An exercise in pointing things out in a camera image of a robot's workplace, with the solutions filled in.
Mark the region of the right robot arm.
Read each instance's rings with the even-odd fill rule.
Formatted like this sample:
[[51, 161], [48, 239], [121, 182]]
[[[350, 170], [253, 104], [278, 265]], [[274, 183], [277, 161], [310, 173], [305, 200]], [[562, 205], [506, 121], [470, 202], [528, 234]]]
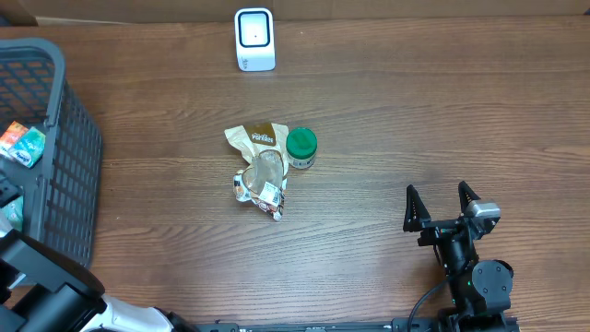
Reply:
[[[418, 190], [406, 190], [403, 231], [417, 232], [418, 245], [430, 246], [445, 278], [414, 305], [407, 320], [393, 323], [399, 330], [438, 332], [514, 332], [517, 319], [505, 315], [511, 308], [513, 268], [503, 260], [481, 260], [475, 241], [491, 233], [501, 219], [501, 208], [480, 198], [466, 182], [458, 184], [461, 212], [455, 219], [431, 218]], [[434, 318], [418, 319], [420, 306], [447, 286], [453, 306]]]

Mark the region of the brown PanTree snack bag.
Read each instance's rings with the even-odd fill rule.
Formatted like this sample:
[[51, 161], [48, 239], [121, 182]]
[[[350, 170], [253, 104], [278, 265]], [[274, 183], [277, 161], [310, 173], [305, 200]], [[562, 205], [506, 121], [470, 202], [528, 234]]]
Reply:
[[228, 143], [241, 152], [248, 163], [233, 176], [237, 201], [251, 202], [275, 221], [281, 221], [289, 161], [287, 135], [283, 124], [239, 125], [224, 131]]

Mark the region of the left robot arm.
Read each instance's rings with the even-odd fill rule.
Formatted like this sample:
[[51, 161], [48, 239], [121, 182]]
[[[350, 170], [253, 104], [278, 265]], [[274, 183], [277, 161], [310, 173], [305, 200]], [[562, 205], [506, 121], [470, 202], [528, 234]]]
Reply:
[[196, 331], [174, 312], [107, 296], [78, 262], [10, 226], [1, 237], [3, 331]]

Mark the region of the teal tissue packet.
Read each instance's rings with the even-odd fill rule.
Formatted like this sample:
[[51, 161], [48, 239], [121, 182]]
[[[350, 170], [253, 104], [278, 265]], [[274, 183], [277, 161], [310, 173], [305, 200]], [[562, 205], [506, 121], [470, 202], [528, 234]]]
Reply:
[[1, 208], [2, 213], [7, 218], [10, 225], [18, 231], [23, 230], [23, 205], [24, 198], [19, 196]]

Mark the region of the green lid jar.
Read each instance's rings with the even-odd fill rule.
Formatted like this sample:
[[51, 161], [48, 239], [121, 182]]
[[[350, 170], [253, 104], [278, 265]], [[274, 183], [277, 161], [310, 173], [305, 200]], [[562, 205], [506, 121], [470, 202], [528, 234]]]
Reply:
[[296, 169], [310, 168], [318, 148], [317, 136], [307, 127], [297, 127], [287, 136], [289, 163]]

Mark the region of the teal gum packet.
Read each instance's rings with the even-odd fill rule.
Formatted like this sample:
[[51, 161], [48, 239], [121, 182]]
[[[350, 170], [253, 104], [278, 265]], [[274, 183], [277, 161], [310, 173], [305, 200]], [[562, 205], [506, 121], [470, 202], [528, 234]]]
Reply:
[[9, 150], [8, 155], [18, 163], [32, 169], [41, 159], [45, 148], [45, 134], [31, 127]]

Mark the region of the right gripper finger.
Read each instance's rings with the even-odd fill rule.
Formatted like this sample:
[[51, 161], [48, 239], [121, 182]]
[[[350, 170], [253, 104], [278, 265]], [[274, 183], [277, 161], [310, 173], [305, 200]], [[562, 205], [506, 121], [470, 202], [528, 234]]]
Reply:
[[404, 232], [422, 231], [431, 222], [431, 215], [424, 206], [417, 189], [410, 184], [406, 190], [406, 212], [403, 223]]
[[472, 201], [480, 200], [480, 197], [471, 189], [466, 181], [462, 181], [458, 184], [458, 194], [462, 214], [466, 213], [467, 207]]

